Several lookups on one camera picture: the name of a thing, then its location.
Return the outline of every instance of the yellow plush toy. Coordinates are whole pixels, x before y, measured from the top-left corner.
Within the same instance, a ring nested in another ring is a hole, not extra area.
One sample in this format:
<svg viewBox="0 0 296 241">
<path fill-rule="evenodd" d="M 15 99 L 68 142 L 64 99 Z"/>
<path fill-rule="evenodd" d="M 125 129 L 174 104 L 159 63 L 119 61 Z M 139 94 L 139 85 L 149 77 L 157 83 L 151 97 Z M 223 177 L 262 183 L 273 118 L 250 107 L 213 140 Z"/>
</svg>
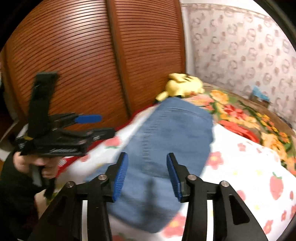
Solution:
<svg viewBox="0 0 296 241">
<path fill-rule="evenodd" d="M 202 81 L 187 74 L 170 74 L 169 81 L 165 86 L 165 91 L 160 93 L 156 100 L 163 101 L 167 97 L 181 96 L 182 98 L 190 97 L 204 93 Z"/>
</svg>

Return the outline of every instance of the folded blue jeans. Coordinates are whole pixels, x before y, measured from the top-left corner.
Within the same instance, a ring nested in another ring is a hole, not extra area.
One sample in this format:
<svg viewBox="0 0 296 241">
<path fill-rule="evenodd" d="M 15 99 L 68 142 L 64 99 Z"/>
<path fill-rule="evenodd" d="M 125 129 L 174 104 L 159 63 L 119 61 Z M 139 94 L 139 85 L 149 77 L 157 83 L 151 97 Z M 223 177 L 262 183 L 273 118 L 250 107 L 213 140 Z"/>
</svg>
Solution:
<svg viewBox="0 0 296 241">
<path fill-rule="evenodd" d="M 108 212 L 150 233 L 164 228 L 181 206 L 173 192 L 166 156 L 173 152 L 179 164 L 199 176 L 210 153 L 212 127 L 207 111 L 176 97 L 164 100 L 122 150 L 128 154 L 128 170 L 121 196 L 108 204 Z M 87 180 L 106 169 L 99 168 Z"/>
</svg>

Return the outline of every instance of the blue gripper pad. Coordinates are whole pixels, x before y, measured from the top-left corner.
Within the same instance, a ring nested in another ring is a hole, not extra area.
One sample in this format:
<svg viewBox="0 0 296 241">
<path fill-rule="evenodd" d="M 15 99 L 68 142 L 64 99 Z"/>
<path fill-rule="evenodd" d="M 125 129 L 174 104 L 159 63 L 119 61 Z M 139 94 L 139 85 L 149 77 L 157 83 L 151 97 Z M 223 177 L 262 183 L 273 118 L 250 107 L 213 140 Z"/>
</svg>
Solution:
<svg viewBox="0 0 296 241">
<path fill-rule="evenodd" d="M 75 119 L 78 124 L 97 123 L 102 120 L 101 115 L 80 115 Z"/>
<path fill-rule="evenodd" d="M 168 167 L 168 174 L 169 174 L 169 177 L 170 177 L 170 181 L 172 183 L 173 190 L 174 190 L 174 193 L 175 193 L 175 197 L 180 202 L 181 199 L 182 199 L 181 183 L 180 183 L 180 180 L 178 178 L 175 167 L 173 165 L 173 161 L 170 158 L 169 154 L 167 155 L 167 167 Z"/>
<path fill-rule="evenodd" d="M 124 182 L 124 178 L 126 177 L 127 169 L 128 169 L 128 155 L 125 153 L 114 180 L 113 195 L 112 195 L 113 201 L 116 201 L 121 194 L 121 189 L 123 187 L 123 182 Z"/>
</svg>

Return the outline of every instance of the wardrobe door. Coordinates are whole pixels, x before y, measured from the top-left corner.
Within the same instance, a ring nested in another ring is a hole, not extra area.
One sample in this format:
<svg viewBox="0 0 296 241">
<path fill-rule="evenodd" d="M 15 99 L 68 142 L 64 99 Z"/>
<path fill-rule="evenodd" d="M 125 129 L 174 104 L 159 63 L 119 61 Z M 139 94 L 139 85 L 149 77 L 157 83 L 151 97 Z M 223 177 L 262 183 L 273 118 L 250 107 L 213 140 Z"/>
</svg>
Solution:
<svg viewBox="0 0 296 241">
<path fill-rule="evenodd" d="M 132 112 L 152 104 L 170 73 L 185 73 L 178 0 L 108 1 L 115 53 Z"/>
<path fill-rule="evenodd" d="M 118 126 L 127 109 L 117 72 L 105 0 L 44 0 L 14 31 L 5 46 L 7 76 L 26 114 L 36 73 L 60 78 L 50 114 L 100 114 L 98 124 Z"/>
</svg>

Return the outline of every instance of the plush toy tail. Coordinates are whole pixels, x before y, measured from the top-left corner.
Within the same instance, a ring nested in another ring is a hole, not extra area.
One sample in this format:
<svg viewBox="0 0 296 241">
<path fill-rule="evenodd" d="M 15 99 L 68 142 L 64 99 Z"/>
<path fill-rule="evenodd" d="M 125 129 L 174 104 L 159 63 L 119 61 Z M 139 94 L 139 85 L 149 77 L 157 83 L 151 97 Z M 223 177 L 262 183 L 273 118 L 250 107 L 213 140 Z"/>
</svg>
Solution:
<svg viewBox="0 0 296 241">
<path fill-rule="evenodd" d="M 156 96 L 156 100 L 161 102 L 163 100 L 165 100 L 166 98 L 168 98 L 168 92 L 167 91 L 164 91 L 162 93 L 160 93 L 158 96 Z"/>
</svg>

